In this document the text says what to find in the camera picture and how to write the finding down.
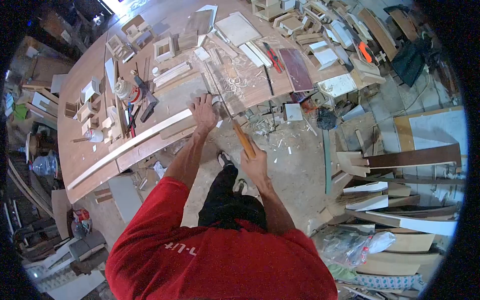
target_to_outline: plastic bag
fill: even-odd
[[[393,243],[396,242],[395,234],[384,231],[376,233],[370,243],[368,253],[378,253],[390,247]]]
[[[327,266],[339,264],[353,268],[364,264],[373,235],[360,235],[348,228],[329,226],[312,237],[321,259]]]

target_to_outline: man's right hand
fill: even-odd
[[[260,149],[252,138],[247,135],[253,150],[255,158],[248,158],[245,150],[241,152],[241,168],[250,177],[253,184],[257,186],[259,191],[267,191],[272,183],[267,174],[267,152]]]

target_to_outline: wooden saw handle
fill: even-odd
[[[250,141],[247,139],[247,136],[243,132],[243,130],[240,127],[240,124],[232,119],[233,122],[233,129],[235,130],[235,133],[237,134],[237,137],[240,140],[240,144],[243,146],[243,149],[245,149],[245,152],[247,153],[247,156],[249,159],[256,158],[257,155],[255,155],[255,151],[252,147],[252,144],[250,144]]]

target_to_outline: red t-shirt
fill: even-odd
[[[307,236],[180,227],[189,190],[163,178],[113,246],[105,274],[122,299],[337,299]]]

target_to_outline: glue container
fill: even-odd
[[[100,129],[89,129],[85,132],[85,137],[90,138],[89,142],[99,143],[103,141],[103,132]]]
[[[138,100],[142,99],[143,93],[138,86],[128,81],[120,79],[115,84],[113,92],[123,101],[126,105],[128,102],[135,104]]]

